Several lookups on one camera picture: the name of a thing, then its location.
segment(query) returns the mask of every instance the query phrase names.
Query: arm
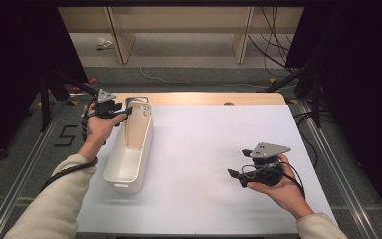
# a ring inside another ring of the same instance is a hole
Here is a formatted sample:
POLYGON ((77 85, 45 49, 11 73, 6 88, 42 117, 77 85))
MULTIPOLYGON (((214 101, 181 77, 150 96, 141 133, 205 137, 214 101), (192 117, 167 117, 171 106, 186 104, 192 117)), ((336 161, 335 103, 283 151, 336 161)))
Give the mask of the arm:
MULTIPOLYGON (((58 165, 53 174, 94 161, 104 142, 110 137, 113 127, 125 118, 126 115, 108 120, 89 118, 90 134, 86 142, 77 154, 58 165)), ((5 238, 74 238, 77 215, 95 172, 95 167, 75 171, 50 184, 30 204, 5 238)))
MULTIPOLYGON (((287 157, 280 154, 281 162, 288 163, 287 157)), ((285 174, 295 178, 290 166, 283 164, 285 174)), ((281 181, 268 187, 261 183, 250 182, 249 188, 264 193, 270 197, 281 209, 290 212, 296 221, 296 229, 301 238, 346 238, 342 231, 335 226, 325 214, 315 214, 303 198, 299 188, 289 179, 283 177, 281 181)))

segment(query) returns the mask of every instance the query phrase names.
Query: hand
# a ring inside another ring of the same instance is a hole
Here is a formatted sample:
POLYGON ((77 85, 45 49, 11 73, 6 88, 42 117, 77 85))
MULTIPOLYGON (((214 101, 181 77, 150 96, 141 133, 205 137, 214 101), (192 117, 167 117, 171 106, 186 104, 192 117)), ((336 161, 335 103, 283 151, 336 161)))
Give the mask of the hand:
POLYGON ((89 162, 94 161, 104 142, 110 137, 113 128, 118 123, 123 122, 126 117, 127 114, 120 114, 112 119, 102 119, 98 116, 90 117, 87 122, 87 139, 78 154, 89 162))
MULTIPOLYGON (((281 162, 289 163, 287 157, 283 154, 279 154, 278 159, 281 162)), ((295 175, 289 165, 283 163, 282 166, 285 174, 295 178, 295 175)), ((264 193, 281 209, 290 212, 296 219, 314 213, 303 198, 299 188, 285 177, 282 177, 281 181, 273 187, 269 187, 258 182, 249 182, 247 187, 264 193)))

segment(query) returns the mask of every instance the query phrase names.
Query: beige sleeve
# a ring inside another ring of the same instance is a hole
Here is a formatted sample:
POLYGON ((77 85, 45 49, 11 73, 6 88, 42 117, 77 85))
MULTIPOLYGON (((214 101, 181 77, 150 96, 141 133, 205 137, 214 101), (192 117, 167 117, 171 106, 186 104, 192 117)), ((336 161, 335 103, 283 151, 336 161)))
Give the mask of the beige sleeve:
MULTIPOLYGON (((55 169, 87 163, 78 155, 72 155, 55 169)), ((5 238, 74 238, 77 231, 77 215, 89 182, 96 167, 67 174, 54 181, 30 204, 5 238)))
POLYGON ((345 234, 323 213, 305 216, 296 221, 296 228, 302 239, 347 238, 345 234))

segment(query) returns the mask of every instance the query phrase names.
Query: white plastic container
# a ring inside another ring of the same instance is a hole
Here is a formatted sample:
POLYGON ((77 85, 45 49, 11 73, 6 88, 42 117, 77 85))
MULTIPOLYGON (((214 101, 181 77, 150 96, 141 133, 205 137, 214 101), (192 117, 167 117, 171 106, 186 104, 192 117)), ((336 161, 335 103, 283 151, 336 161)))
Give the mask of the white plastic container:
POLYGON ((104 172, 104 180, 119 192, 141 190, 153 140, 151 104, 131 101, 132 114, 123 123, 104 172))

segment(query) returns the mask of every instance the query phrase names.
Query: white table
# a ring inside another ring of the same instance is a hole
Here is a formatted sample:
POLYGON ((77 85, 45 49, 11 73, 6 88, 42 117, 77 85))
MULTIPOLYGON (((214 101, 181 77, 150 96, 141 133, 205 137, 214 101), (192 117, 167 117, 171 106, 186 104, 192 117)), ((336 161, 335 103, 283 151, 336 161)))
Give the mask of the white table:
POLYGON ((122 194, 103 179, 116 128, 98 155, 98 171, 78 217, 79 233, 296 234, 290 213, 228 174, 228 168, 252 164, 241 150, 260 141, 291 147, 286 155, 301 176, 308 203, 334 220, 288 106, 153 106, 153 120, 142 190, 122 194))

